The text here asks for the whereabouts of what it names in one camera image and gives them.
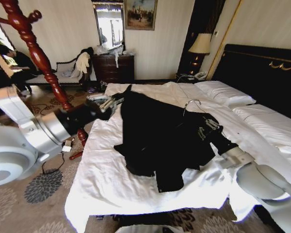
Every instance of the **sofa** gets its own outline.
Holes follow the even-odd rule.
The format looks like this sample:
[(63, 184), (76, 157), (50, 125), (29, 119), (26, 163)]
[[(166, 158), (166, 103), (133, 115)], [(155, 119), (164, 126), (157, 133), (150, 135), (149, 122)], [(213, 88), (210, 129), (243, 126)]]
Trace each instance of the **sofa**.
[[(83, 73), (77, 70), (76, 61), (78, 57), (83, 53), (87, 52), (90, 55), (90, 59), (88, 61), (89, 67), (87, 67), (87, 73)], [(54, 74), (58, 78), (58, 82), (61, 85), (81, 85), (85, 86), (85, 83), (90, 80), (90, 75), (92, 73), (92, 61), (91, 58), (93, 56), (93, 49), (88, 47), (87, 49), (83, 49), (76, 58), (69, 62), (57, 62), (56, 63), (56, 71)], [(30, 90), (30, 85), (46, 85), (48, 82), (44, 78), (44, 74), (38, 75), (36, 78), (30, 79), (26, 81), (26, 86)]]

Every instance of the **dresser drawer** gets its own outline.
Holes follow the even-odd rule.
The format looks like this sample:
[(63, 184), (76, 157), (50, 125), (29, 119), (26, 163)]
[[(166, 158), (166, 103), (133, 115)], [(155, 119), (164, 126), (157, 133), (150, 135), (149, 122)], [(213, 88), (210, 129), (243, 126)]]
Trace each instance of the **dresser drawer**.
[(114, 55), (94, 55), (93, 67), (98, 81), (107, 83), (134, 82), (134, 56), (120, 55), (116, 67)]

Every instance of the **lamp shade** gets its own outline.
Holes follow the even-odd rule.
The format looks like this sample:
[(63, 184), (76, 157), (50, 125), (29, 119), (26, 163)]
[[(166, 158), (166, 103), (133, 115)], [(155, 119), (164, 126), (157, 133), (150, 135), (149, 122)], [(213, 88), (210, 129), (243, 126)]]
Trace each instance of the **lamp shade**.
[(211, 40), (210, 33), (200, 33), (198, 34), (194, 44), (189, 49), (189, 52), (193, 53), (210, 53), (210, 40)]

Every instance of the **white towel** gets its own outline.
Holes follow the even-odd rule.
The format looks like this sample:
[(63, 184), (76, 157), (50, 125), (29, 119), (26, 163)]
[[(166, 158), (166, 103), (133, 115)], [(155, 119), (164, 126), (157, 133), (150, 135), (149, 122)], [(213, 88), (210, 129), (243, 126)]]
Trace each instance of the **white towel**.
[(87, 74), (87, 67), (89, 67), (88, 64), (89, 58), (90, 58), (89, 54), (87, 52), (83, 52), (76, 61), (77, 69), (83, 72), (84, 74)]

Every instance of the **shoe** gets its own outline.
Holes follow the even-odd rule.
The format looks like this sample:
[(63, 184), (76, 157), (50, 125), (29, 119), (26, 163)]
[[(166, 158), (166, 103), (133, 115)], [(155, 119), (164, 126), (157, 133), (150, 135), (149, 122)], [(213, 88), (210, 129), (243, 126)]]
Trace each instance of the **shoe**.
[(24, 91), (21, 92), (21, 94), (22, 94), (23, 96), (29, 96), (29, 95), (30, 95), (30, 92), (27, 91), (27, 90), (24, 90)]

